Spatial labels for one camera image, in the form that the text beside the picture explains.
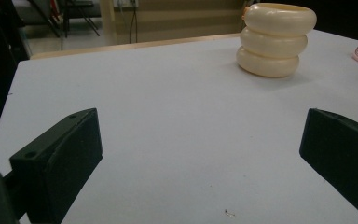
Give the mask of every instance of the stacked rings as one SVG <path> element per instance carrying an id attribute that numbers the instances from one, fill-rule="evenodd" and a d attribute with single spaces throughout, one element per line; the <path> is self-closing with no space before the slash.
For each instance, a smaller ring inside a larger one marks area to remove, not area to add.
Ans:
<path id="1" fill-rule="evenodd" d="M 316 24 L 315 13 L 306 7 L 259 3 L 245 13 L 237 62 L 245 70 L 264 77 L 287 77 L 307 46 L 306 33 Z"/>

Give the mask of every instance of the screw hole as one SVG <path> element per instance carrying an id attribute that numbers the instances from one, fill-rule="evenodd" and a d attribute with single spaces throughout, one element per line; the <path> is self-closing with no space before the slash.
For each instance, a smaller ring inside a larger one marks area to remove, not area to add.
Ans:
<path id="1" fill-rule="evenodd" d="M 31 159 L 32 157 L 36 156 L 36 152 L 28 152 L 25 154 L 25 158 Z"/>

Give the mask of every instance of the wall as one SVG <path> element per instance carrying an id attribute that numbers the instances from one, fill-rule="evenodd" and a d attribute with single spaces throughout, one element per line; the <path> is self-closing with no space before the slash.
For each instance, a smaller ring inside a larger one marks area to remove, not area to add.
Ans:
<path id="1" fill-rule="evenodd" d="M 239 0 L 139 0 L 138 42 L 238 33 L 242 4 Z M 132 15 L 131 8 L 123 13 L 115 9 L 118 44 L 130 42 Z M 131 37 L 134 43 L 134 26 Z"/>

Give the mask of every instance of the chair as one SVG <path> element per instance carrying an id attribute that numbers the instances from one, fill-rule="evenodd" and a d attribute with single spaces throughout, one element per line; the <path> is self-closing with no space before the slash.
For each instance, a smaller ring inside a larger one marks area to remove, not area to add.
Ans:
<path id="1" fill-rule="evenodd" d="M 12 0 L 17 13 L 26 25 L 46 24 L 50 30 L 57 32 L 58 24 L 52 18 L 50 0 Z"/>
<path id="2" fill-rule="evenodd" d="M 97 32 L 98 27 L 86 12 L 86 9 L 95 7 L 93 1 L 63 0 L 61 7 L 63 8 L 63 30 L 65 31 L 65 37 L 68 36 L 69 20 L 72 18 L 83 18 L 95 34 L 97 36 L 100 35 Z"/>

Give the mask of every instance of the chair leg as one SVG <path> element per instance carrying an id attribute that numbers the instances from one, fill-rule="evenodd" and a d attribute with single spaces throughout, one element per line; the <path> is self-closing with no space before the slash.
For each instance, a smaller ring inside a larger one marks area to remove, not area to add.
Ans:
<path id="1" fill-rule="evenodd" d="M 50 30 L 57 36 L 60 37 L 57 30 L 54 28 L 54 26 L 51 24 L 51 22 L 48 20 L 48 17 L 43 13 L 42 9 L 37 5 L 37 3 L 34 0 L 28 0 L 31 5 L 36 9 L 36 11 L 39 13 L 39 15 L 43 18 L 43 20 L 46 22 Z"/>
<path id="2" fill-rule="evenodd" d="M 67 4 L 67 2 L 70 1 L 72 6 L 83 16 L 83 19 L 86 21 L 86 23 L 92 28 L 92 30 L 94 30 L 95 34 L 97 34 L 97 36 L 100 36 L 100 34 L 98 33 L 98 31 L 96 30 L 97 26 L 95 25 L 95 23 L 91 20 L 91 18 L 86 15 L 86 13 L 84 12 L 84 10 L 80 7 L 78 7 L 76 5 L 75 2 L 71 1 L 71 0 L 66 0 L 65 4 Z"/>

